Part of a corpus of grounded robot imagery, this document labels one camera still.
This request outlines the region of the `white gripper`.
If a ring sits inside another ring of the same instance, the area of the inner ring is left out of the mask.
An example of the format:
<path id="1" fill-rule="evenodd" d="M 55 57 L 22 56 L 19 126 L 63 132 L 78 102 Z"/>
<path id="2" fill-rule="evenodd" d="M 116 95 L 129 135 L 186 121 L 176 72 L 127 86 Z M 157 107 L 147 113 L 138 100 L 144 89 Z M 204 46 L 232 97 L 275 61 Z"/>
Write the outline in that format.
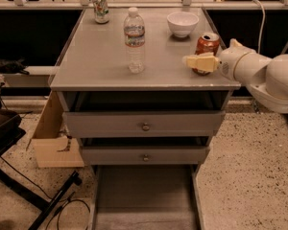
<path id="1" fill-rule="evenodd" d="M 225 78 L 234 81 L 234 70 L 239 60 L 250 53 L 254 53 L 254 50 L 232 38 L 229 42 L 229 47 L 223 50 L 218 57 L 215 57 L 212 52 L 206 52 L 199 55 L 184 56 L 182 63 L 189 68 L 208 73 L 214 72 L 219 65 L 221 74 Z"/>

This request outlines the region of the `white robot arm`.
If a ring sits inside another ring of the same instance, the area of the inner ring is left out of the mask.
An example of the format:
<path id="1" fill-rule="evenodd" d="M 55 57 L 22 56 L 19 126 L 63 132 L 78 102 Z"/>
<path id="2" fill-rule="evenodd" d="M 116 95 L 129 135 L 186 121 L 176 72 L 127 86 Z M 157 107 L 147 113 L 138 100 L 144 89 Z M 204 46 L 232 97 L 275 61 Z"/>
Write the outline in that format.
<path id="1" fill-rule="evenodd" d="M 273 112 L 288 114 L 288 54 L 265 57 L 235 38 L 219 56 L 212 53 L 188 55 L 182 62 L 189 68 L 238 81 L 262 105 Z"/>

